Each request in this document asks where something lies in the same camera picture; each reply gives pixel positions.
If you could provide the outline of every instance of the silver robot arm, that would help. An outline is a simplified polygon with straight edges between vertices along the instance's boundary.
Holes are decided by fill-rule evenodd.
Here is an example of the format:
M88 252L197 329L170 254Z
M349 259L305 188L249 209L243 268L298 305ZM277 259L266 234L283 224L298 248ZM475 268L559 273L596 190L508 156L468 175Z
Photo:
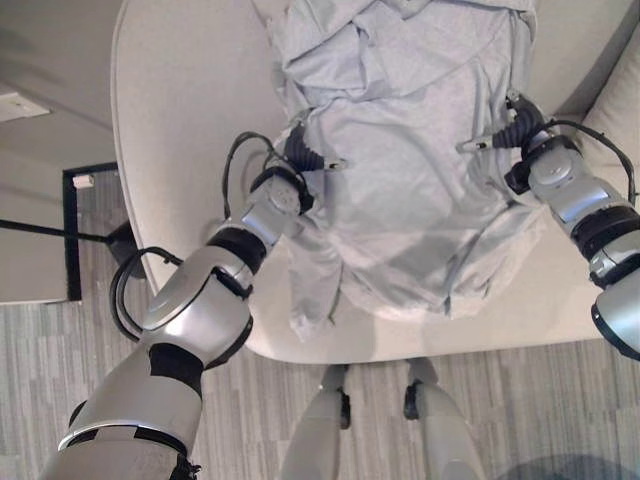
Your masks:
M254 182L225 222L153 299L134 352L74 414L43 480L188 480L202 409L201 375L224 363L252 326L253 275L301 212L303 186L282 167Z
M591 309L596 327L620 353L640 361L640 215L631 203L633 175L632 198L625 199L591 173L571 139L543 127L565 123L590 129L572 122L545 124L540 110L517 92L509 93L507 106L517 114L511 125L459 149L521 148L522 161L505 176L507 183L517 194L530 189L549 205L555 221L589 262L591 281L604 290ZM627 162L625 168L632 169Z

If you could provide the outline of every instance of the gray carpet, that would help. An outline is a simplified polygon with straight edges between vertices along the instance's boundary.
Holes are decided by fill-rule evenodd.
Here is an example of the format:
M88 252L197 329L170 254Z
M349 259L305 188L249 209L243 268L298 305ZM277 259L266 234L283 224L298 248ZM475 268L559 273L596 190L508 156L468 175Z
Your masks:
M126 218L114 173L96 175L96 187L78 197L83 231L107 233ZM108 313L114 261L102 245L84 243L80 254L82 302L0 307L0 480L36 478L73 408L131 350ZM143 282L132 285L138 315L147 298ZM434 365L474 427L490 478L640 479L640 364L604 341ZM243 350L207 373L193 455L204 466L199 478L274 479L322 371ZM423 478L417 425L402 417L406 374L402 362L350 370L353 426L341 434L341 480Z

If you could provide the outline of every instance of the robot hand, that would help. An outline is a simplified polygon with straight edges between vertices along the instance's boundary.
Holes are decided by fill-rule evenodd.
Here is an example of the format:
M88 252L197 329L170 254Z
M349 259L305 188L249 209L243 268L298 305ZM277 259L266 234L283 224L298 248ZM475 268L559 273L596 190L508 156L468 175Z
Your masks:
M589 261L591 281L604 290L591 308L596 327L620 353L640 361L640 215L633 207L631 162L603 134L568 121L545 123L535 104L517 92L509 92L507 107L515 112L511 125L458 149L521 149L522 161L505 175L507 184L516 194L531 190L549 205L555 221ZM627 199L593 176L570 138L551 130L560 124L585 131L618 155L629 176Z

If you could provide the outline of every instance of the black cable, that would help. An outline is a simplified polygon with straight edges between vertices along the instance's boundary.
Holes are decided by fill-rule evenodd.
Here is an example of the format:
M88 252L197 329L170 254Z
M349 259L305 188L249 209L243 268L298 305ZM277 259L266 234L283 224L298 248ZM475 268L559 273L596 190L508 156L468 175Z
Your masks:
M622 168L624 168L624 171L627 174L627 179L628 179L627 199L629 200L629 203L631 203L631 205L635 207L636 197L638 196L638 194L636 193L635 169L633 167L633 163L622 150L620 150L611 140L609 140L605 136L604 133L598 132L597 130L593 130L592 128L589 128L589 127L585 127L584 125L577 122L573 122L571 120L552 119L548 123L541 125L536 130L534 130L533 133L529 135L529 138L526 144L528 145L531 139L535 137L542 130L547 130L551 127L555 127L556 125L568 125L570 127L575 128L576 130L580 130L581 132L586 133L590 137L602 143L605 147L607 147L617 155L618 159L620 160L620 163L622 164Z
M231 168L231 160L233 160L233 156L235 155L238 148L240 148L240 145L253 138L264 142L264 144L267 146L270 157L275 156L281 160L284 160L284 157L276 152L276 149L273 147L271 140L269 140L264 135L256 132L243 132L236 137L236 139L231 144L231 148L229 149L229 153L227 154L227 160L224 164L224 170L222 171L222 199L224 201L225 220L231 216L231 206L229 205L229 170Z
M277 152L277 150L271 143L271 140L269 140L264 135L261 135L260 133L250 132L250 131L243 132L240 135L238 135L236 139L233 141L233 143L231 144L231 148L229 149L229 153L227 154L227 159L224 164L224 170L222 171L222 200L224 202L225 220L231 216L231 206L229 204L229 173L231 170L231 161L233 160L233 156L235 155L238 148L240 148L240 146L244 142L251 139L261 140L267 146L267 158L262 164L263 170L267 168L267 165L269 164L269 162L273 160L273 158L275 157L278 160L281 160L282 162L289 165L293 169L293 171L296 173L296 176L300 178L300 180L302 181L304 188L305 189L307 188L307 181L304 178L304 175L302 175L300 170L293 163L291 163L286 157L284 157L283 155Z
M172 255L163 248L148 247L135 252L125 260L122 265L120 265L118 270L116 270L109 287L109 308L111 310L111 317L113 318L113 322L118 330L125 337L134 342L139 340L138 334L142 333L142 327L129 314L124 302L124 293L127 281L131 277L131 273L133 272L136 263L147 253L153 253L164 258L165 263L172 263L174 265L180 265L182 263L181 259ZM130 328L125 326L123 318Z
M42 235L53 235L55 237L73 238L75 240L89 240L91 242L110 244L112 241L109 237L102 235L93 235L90 233L72 233L59 228L42 227L40 225L32 225L30 223L14 222L12 220L0 219L0 228L7 230L18 230L21 232L39 233Z

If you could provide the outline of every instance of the silver metal panel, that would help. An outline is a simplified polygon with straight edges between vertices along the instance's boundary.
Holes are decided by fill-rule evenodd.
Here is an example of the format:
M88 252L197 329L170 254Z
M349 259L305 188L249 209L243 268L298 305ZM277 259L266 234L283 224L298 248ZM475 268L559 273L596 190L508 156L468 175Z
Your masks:
M596 305L618 338L640 352L640 269L602 292Z
M143 340L178 345L207 365L236 341L250 316L246 301L209 277L200 294L179 315Z

